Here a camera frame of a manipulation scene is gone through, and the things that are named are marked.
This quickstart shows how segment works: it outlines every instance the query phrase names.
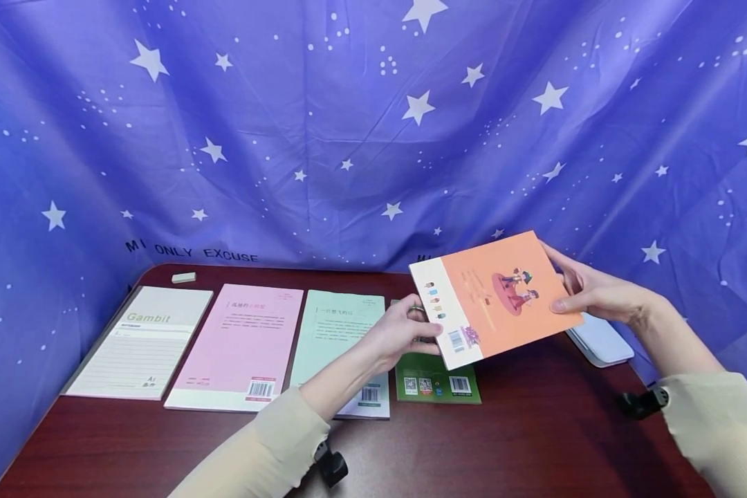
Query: eraser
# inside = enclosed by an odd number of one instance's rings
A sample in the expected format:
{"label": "eraser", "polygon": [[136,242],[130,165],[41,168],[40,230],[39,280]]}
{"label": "eraser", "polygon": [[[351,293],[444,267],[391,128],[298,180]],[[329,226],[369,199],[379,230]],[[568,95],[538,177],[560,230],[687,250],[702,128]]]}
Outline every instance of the eraser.
{"label": "eraser", "polygon": [[173,284],[185,284],[186,282],[194,281],[196,281],[196,272],[178,273],[176,275],[172,275]]}

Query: green book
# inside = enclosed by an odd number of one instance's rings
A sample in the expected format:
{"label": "green book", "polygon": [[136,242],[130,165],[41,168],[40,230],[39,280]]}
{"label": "green book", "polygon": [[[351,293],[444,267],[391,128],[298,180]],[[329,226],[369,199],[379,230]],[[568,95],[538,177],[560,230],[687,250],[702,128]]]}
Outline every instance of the green book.
{"label": "green book", "polygon": [[472,365],[447,371],[440,356],[406,353],[396,363],[396,399],[480,405]]}

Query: lined page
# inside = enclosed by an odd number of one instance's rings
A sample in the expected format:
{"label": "lined page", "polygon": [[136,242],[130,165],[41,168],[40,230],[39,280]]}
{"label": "lined page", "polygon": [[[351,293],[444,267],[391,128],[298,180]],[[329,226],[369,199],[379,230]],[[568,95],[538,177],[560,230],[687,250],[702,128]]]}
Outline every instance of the lined page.
{"label": "lined page", "polygon": [[212,294],[142,287],[64,394],[161,399]]}

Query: cartoon figure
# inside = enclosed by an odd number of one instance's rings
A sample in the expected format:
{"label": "cartoon figure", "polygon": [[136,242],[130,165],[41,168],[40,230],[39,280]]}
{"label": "cartoon figure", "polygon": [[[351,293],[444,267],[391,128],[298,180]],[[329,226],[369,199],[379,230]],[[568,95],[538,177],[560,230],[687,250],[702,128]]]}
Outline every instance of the cartoon figure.
{"label": "cartoon figure", "polygon": [[530,273],[522,271],[520,268],[515,268],[515,271],[509,277],[504,276],[501,278],[501,282],[504,282],[506,285],[517,285],[520,282],[527,284],[531,282],[531,278]]}
{"label": "cartoon figure", "polygon": [[538,293],[534,289],[529,289],[527,290],[527,292],[522,293],[521,295],[510,295],[509,300],[512,304],[515,305],[516,309],[520,309],[524,304],[530,306],[531,301],[537,299],[538,297],[540,297],[540,293]]}

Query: barcode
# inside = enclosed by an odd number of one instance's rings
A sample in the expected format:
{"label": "barcode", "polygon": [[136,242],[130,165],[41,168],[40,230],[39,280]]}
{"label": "barcode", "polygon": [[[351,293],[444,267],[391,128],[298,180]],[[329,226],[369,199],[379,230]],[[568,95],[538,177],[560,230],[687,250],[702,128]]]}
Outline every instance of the barcode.
{"label": "barcode", "polygon": [[364,403],[379,403],[379,388],[363,387],[362,396],[360,398]]}
{"label": "barcode", "polygon": [[451,392],[461,394],[471,394],[471,385],[467,377],[448,377],[451,381]]}
{"label": "barcode", "polygon": [[254,380],[252,384],[249,384],[248,395],[254,398],[270,398],[272,397],[273,390],[273,382]]}
{"label": "barcode", "polygon": [[459,331],[448,332],[448,337],[451,339],[451,347],[454,348],[455,353],[465,351],[465,342]]}

